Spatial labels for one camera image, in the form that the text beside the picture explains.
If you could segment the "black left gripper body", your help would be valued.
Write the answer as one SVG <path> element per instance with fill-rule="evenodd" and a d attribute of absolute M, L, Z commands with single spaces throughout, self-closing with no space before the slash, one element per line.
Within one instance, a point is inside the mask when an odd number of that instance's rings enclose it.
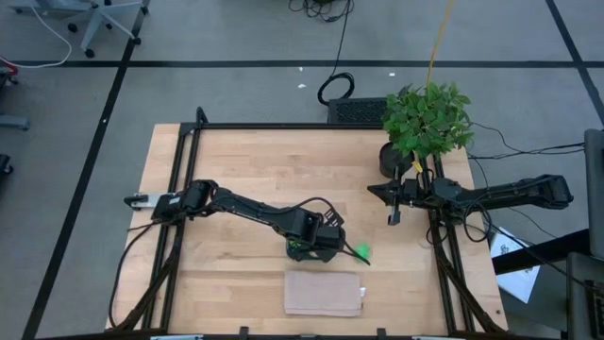
<path fill-rule="evenodd" d="M 344 219 L 334 210 L 324 214 L 323 224 L 317 229 L 312 251 L 318 259 L 333 259 L 344 249 Z"/>

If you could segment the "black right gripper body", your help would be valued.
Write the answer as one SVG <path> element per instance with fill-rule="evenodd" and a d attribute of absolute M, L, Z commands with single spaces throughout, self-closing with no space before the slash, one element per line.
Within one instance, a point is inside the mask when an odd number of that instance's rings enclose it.
<path fill-rule="evenodd" d="M 407 178 L 404 181 L 392 180 L 389 183 L 389 191 L 392 197 L 392 212 L 389 215 L 389 224 L 397 225 L 400 223 L 401 211 L 399 206 L 424 208 L 424 191 L 420 187 L 418 179 Z"/>

